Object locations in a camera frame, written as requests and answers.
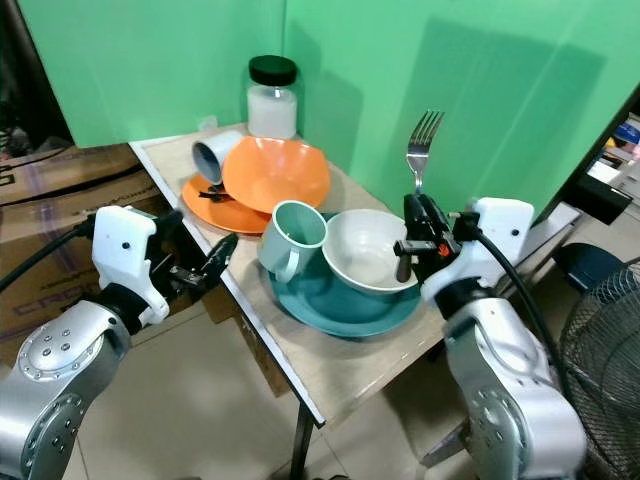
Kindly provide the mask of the silver metal fork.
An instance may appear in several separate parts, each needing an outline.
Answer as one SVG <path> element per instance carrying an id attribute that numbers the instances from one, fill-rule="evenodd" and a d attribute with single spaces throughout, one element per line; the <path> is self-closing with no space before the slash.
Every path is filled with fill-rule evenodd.
<path id="1" fill-rule="evenodd" d="M 444 118 L 444 111 L 426 110 L 408 141 L 406 163 L 413 174 L 413 192 L 416 195 L 422 193 L 422 178 L 429 163 L 430 147 Z"/>

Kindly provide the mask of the off-white bowl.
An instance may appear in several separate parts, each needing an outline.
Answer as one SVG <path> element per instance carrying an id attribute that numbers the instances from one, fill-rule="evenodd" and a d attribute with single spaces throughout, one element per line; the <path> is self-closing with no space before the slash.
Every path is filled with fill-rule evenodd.
<path id="1" fill-rule="evenodd" d="M 411 273 L 398 279 L 394 244 L 406 237 L 404 220 L 392 212 L 351 209 L 326 220 L 323 255 L 330 269 L 349 287 L 365 294 L 397 294 L 419 285 Z"/>

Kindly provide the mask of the orange plate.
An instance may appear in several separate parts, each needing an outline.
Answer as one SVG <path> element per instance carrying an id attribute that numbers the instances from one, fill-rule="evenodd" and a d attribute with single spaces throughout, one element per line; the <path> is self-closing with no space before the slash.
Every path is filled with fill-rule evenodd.
<path id="1" fill-rule="evenodd" d="M 187 209 L 198 220 L 228 232 L 261 236 L 270 223 L 270 215 L 266 212 L 252 210 L 236 200 L 212 204 L 206 198 L 198 197 L 201 189 L 210 187 L 200 174 L 192 175 L 180 189 L 180 197 Z"/>

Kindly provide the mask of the small black utensil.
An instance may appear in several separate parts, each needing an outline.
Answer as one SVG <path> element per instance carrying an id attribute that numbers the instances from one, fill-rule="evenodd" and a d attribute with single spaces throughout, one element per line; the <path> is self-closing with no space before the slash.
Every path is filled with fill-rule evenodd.
<path id="1" fill-rule="evenodd" d="M 234 201 L 234 198 L 229 195 L 223 186 L 210 186 L 205 189 L 201 189 L 198 192 L 198 197 L 206 198 L 212 202 L 212 204 L 223 204 L 223 202 Z"/>

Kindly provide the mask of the pale teal mug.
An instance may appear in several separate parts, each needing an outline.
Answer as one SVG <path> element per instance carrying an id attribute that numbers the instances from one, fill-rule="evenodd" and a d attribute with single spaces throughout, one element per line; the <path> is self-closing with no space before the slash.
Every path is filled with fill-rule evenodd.
<path id="1" fill-rule="evenodd" d="M 300 201 L 279 202 L 262 233 L 259 264 L 276 282 L 291 282 L 321 250 L 326 236 L 326 220 L 315 207 Z"/>

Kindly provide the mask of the dark teal plate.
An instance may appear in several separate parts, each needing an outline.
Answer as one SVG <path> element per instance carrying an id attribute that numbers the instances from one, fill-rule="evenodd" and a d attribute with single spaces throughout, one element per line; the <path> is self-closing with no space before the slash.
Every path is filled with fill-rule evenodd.
<path id="1" fill-rule="evenodd" d="M 332 337 L 376 337 L 406 323 L 421 301 L 420 287 L 397 294 L 365 294 L 334 273 L 323 248 L 291 282 L 276 282 L 268 271 L 270 292 L 278 305 L 303 325 Z"/>

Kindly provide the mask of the small cardboard box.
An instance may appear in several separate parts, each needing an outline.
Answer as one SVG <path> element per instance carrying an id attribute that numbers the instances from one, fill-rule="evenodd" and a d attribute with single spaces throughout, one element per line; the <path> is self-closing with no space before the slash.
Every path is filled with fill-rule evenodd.
<path id="1" fill-rule="evenodd" d="M 215 323 L 224 323 L 225 320 L 232 320 L 236 323 L 236 328 L 241 333 L 244 343 L 250 348 L 253 360 L 259 366 L 262 378 L 269 385 L 271 393 L 275 397 L 292 393 L 291 384 L 285 376 L 278 362 L 270 355 L 268 347 L 261 342 L 259 335 L 252 328 L 248 315 L 243 308 L 234 300 L 232 294 L 224 285 L 215 287 L 201 298 L 201 305 L 205 307 L 207 315 Z"/>

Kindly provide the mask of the orange bowl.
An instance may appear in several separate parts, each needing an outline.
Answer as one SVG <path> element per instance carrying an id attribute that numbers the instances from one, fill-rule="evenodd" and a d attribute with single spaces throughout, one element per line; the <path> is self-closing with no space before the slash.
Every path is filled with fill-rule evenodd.
<path id="1" fill-rule="evenodd" d="M 221 175 L 230 197 L 260 212 L 271 212 L 284 201 L 320 206 L 332 186 L 324 151 L 298 140 L 243 137 Z"/>

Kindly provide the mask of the grey cup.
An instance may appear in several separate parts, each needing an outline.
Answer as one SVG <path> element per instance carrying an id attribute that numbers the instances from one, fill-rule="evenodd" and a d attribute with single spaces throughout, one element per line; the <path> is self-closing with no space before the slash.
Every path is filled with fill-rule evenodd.
<path id="1" fill-rule="evenodd" d="M 244 134 L 239 131 L 223 131 L 193 142 L 192 159 L 197 173 L 211 186 L 221 186 L 223 184 L 221 169 L 225 160 L 243 138 Z"/>

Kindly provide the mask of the beige table with black legs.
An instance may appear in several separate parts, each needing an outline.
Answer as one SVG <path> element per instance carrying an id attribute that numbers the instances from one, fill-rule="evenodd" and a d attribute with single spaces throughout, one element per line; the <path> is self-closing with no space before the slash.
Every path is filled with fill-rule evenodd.
<path id="1" fill-rule="evenodd" d="M 180 189 L 196 175 L 192 159 L 192 143 L 223 131 L 243 132 L 243 124 L 178 134 L 178 136 L 129 142 L 134 155 L 163 192 L 174 209 L 183 209 L 189 220 L 184 227 L 205 253 L 221 238 L 229 236 L 186 209 Z M 343 170 L 330 164 L 332 186 L 320 209 L 325 212 L 347 209 L 379 209 L 389 211 L 384 202 Z M 268 275 L 257 264 L 260 239 L 242 236 L 230 266 L 221 275 L 223 285 L 248 315 L 261 342 L 291 384 L 296 397 L 297 416 L 294 445 L 289 463 L 289 480 L 310 479 L 306 472 L 308 443 L 315 429 L 342 421 L 351 416 L 362 403 L 375 396 L 413 361 L 419 360 L 442 340 L 444 320 L 439 312 L 419 306 L 408 320 L 393 332 L 364 342 L 339 340 L 333 335 L 305 326 L 276 305 L 270 292 Z"/>

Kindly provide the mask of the large printed cardboard box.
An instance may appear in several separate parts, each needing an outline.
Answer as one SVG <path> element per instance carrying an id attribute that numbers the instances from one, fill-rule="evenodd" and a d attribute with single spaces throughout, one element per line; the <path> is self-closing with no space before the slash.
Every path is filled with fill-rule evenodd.
<path id="1" fill-rule="evenodd" d="M 156 216 L 170 209 L 125 143 L 10 157 L 0 174 L 0 264 L 5 274 L 100 207 L 132 206 Z M 72 239 L 1 293 L 4 346 L 22 342 L 83 294 L 99 289 L 91 246 L 90 239 Z"/>

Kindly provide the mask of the dark blue chair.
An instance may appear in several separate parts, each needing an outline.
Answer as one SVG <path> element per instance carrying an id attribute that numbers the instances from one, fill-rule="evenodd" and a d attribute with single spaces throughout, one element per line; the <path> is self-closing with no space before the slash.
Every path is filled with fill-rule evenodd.
<path id="1" fill-rule="evenodd" d="M 552 259 L 567 282 L 580 293 L 589 291 L 622 265 L 613 253 L 589 243 L 564 244 L 553 252 Z"/>

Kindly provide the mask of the green backdrop panel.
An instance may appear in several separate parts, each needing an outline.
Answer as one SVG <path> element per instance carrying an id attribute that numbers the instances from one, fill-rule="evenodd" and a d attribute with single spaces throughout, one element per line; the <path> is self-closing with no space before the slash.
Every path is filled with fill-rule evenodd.
<path id="1" fill-rule="evenodd" d="M 288 0 L 18 0 L 82 147 L 247 118 L 248 64 L 283 51 Z"/>
<path id="2" fill-rule="evenodd" d="M 550 210 L 640 86 L 640 0 L 288 0 L 300 132 L 393 212 L 425 111 L 426 193 Z"/>

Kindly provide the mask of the glass jar with black lid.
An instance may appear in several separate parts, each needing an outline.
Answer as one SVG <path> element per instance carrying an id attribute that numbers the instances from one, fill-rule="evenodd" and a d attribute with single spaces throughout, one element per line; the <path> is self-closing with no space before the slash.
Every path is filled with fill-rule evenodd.
<path id="1" fill-rule="evenodd" d="M 253 137 L 292 140 L 297 136 L 298 99 L 291 90 L 298 67 L 291 59 L 260 55 L 250 60 L 247 131 Z"/>

